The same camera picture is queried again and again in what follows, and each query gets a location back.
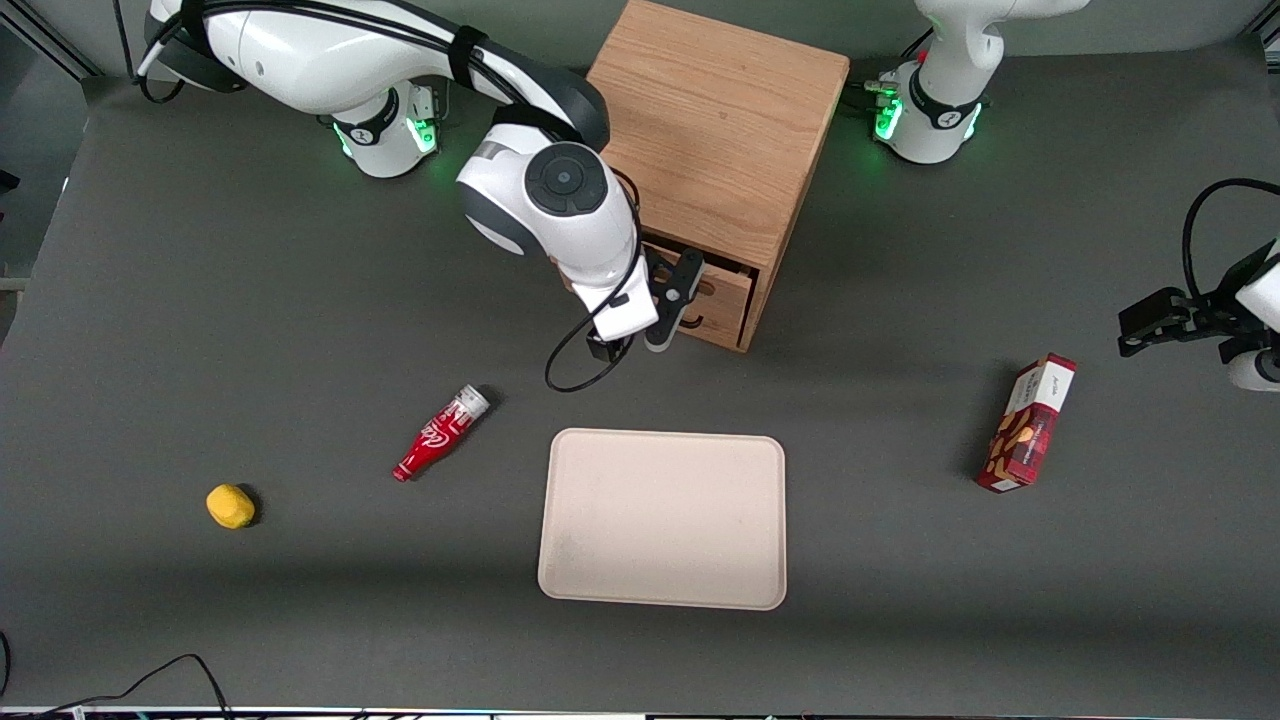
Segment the wooden cabinet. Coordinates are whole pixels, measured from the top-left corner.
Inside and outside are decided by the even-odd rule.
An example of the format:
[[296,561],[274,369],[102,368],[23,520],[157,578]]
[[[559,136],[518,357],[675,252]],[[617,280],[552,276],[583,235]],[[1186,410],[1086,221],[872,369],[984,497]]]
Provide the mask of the wooden cabinet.
[[750,346],[847,74],[835,53],[646,0],[622,10],[588,79],[646,236],[708,256],[714,290],[681,332]]

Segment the power cord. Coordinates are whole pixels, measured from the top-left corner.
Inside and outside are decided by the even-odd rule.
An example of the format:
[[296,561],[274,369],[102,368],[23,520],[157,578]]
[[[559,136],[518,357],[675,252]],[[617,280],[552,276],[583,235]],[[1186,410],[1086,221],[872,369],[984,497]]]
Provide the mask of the power cord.
[[[1187,220],[1183,223],[1183,277],[1187,279],[1187,292],[1192,296],[1192,301],[1194,301],[1197,306],[1202,305],[1204,296],[1201,293],[1199,284],[1196,282],[1196,269],[1192,266],[1192,232],[1196,229],[1196,217],[1199,215],[1199,210],[1204,205],[1204,201],[1224,187],[1252,187],[1253,190],[1261,190],[1263,192],[1270,192],[1271,195],[1280,195],[1280,184],[1272,182],[1253,178],[1226,178],[1206,187],[1199,195],[1196,196],[1196,200],[1192,201],[1192,206],[1187,210]],[[1213,318],[1212,314],[1207,315],[1211,323],[1217,324],[1217,319]]]
[[916,37],[915,42],[908,45],[906,50],[902,50],[902,58],[910,58],[911,54],[919,50],[920,46],[924,45],[924,41],[928,40],[932,35],[933,35],[933,26],[929,26],[929,29],[924,31],[924,35]]
[[[5,643],[5,648],[8,650],[8,643]],[[205,664],[205,660],[202,657],[200,657],[198,655],[196,655],[193,652],[179,655],[178,657],[174,657],[169,662],[165,662],[164,665],[156,667],[155,670],[147,673],[146,675],[142,675],[132,685],[129,685],[128,689],[125,689],[120,694],[100,694],[100,696],[93,696],[93,697],[86,697],[83,700],[77,700],[74,702],[68,702],[65,705],[59,705],[58,707],[54,707],[52,710],[46,710],[46,711],[36,714],[36,715],[24,716],[24,720],[47,720],[50,717],[54,717],[59,712],[65,712],[65,711],[68,711],[68,710],[70,710],[73,707],[79,707],[82,705],[92,705],[92,703],[96,703],[96,702],[123,700],[123,698],[128,697],[129,693],[132,693],[133,691],[138,689],[138,687],[141,687],[142,683],[146,683],[147,680],[150,680],[151,678],[159,675],[164,670],[168,670],[172,665],[175,665],[175,664],[178,664],[182,660],[187,660],[188,657],[192,659],[192,660],[195,660],[197,664],[200,664],[200,669],[204,670],[205,671],[205,676],[209,678],[209,685],[211,688],[214,688],[214,697],[218,698],[218,708],[221,710],[223,717],[225,720],[234,720],[234,717],[232,715],[232,707],[230,707],[230,705],[227,703],[227,697],[223,694],[223,688],[218,684],[218,679],[214,678],[212,670],[209,669],[209,665]]]
[[133,54],[129,53],[129,36],[124,31],[124,14],[120,12],[120,0],[111,0],[111,9],[115,12],[115,29],[120,33],[120,51],[124,53],[124,68],[125,72],[129,73],[129,79],[138,86],[143,97],[156,105],[164,105],[177,97],[178,94],[182,92],[182,88],[187,86],[186,81],[179,79],[169,95],[156,97],[151,95],[151,88],[147,87],[147,78],[138,77],[137,73],[133,72]]
[[563,387],[563,386],[556,384],[556,380],[552,379],[552,366],[556,365],[556,359],[559,357],[561,351],[563,351],[564,347],[568,346],[568,343],[572,342],[572,340],[575,337],[577,337],[577,333],[582,332],[582,328],[585,328],[589,324],[591,324],[591,320],[594,320],[595,316],[599,315],[600,311],[604,310],[609,305],[609,302],[613,302],[613,299],[617,297],[618,293],[622,291],[622,286],[626,284],[627,278],[630,278],[631,273],[635,272],[636,264],[640,261],[640,258],[644,255],[644,247],[640,243],[640,233],[641,233],[641,228],[640,228],[640,188],[636,187],[635,181],[632,181],[630,177],[627,177],[627,174],[623,173],[622,170],[613,169],[613,174],[617,176],[623,182],[626,182],[627,186],[631,188],[631,193],[627,196],[627,202],[631,205],[631,219],[635,222],[635,227],[636,227],[636,252],[635,252],[635,255],[631,256],[631,264],[627,265],[627,272],[623,273],[622,279],[618,282],[618,284],[616,284],[613,287],[613,290],[609,292],[608,297],[605,297],[603,302],[600,302],[599,305],[596,305],[595,310],[591,310],[590,313],[586,314],[585,318],[582,318],[581,320],[579,320],[577,324],[573,325],[573,329],[568,331],[568,333],[566,333],[564,337],[562,337],[561,341],[558,343],[556,343],[556,348],[552,350],[552,354],[547,356],[547,366],[543,368],[543,382],[545,382],[547,387],[554,389],[556,392],[563,392],[563,393],[579,392],[581,389],[586,389],[586,388],[594,386],[595,383],[600,382],[602,379],[604,379],[605,375],[608,375],[609,373],[612,373],[613,369],[617,368],[620,363],[622,363],[622,359],[627,356],[627,352],[631,352],[631,345],[635,343],[635,336],[627,337],[626,342],[623,342],[623,345],[622,345],[622,348],[618,350],[618,354],[612,360],[609,360],[609,364],[605,365],[603,370],[600,370],[599,373],[596,373],[595,377],[593,377],[589,380],[581,382],[581,383],[579,383],[576,386]]

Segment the cardboard box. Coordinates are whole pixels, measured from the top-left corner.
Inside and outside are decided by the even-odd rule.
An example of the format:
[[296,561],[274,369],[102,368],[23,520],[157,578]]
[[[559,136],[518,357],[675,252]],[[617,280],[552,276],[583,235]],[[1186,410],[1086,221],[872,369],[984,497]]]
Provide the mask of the cardboard box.
[[979,486],[1004,493],[1036,482],[1074,377],[1075,363],[1052,354],[1018,373]]

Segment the plastic tray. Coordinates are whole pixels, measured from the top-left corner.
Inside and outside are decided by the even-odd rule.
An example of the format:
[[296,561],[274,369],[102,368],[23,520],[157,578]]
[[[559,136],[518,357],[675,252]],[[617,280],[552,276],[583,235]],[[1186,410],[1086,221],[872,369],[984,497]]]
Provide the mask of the plastic tray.
[[773,610],[787,593],[785,474],[768,437],[563,430],[538,584],[558,600]]

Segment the gray tabletop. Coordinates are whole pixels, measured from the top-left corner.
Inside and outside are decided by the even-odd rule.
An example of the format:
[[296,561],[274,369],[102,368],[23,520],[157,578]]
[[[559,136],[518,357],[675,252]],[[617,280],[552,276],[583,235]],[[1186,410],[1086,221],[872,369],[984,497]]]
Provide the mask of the gray tabletop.
[[[1115,350],[1116,311],[1180,284],[1196,192],[1280,176],[1261,51],[1014,59],[991,92],[942,167],[837,118],[750,354],[678,338],[566,397],[541,364],[581,309],[458,208],[483,100],[374,181],[253,92],[91,86],[0,351],[5,701],[195,651],[238,705],[1275,716],[1280,398],[1212,343]],[[1270,196],[1215,199],[1204,278],[1277,228]],[[991,495],[970,477],[1011,373],[1050,351],[1080,369],[1041,482]],[[392,480],[468,382],[504,401]],[[786,602],[543,596],[566,427],[776,437]],[[259,488],[260,527],[210,521],[223,482]],[[137,702],[210,697],[188,670]]]

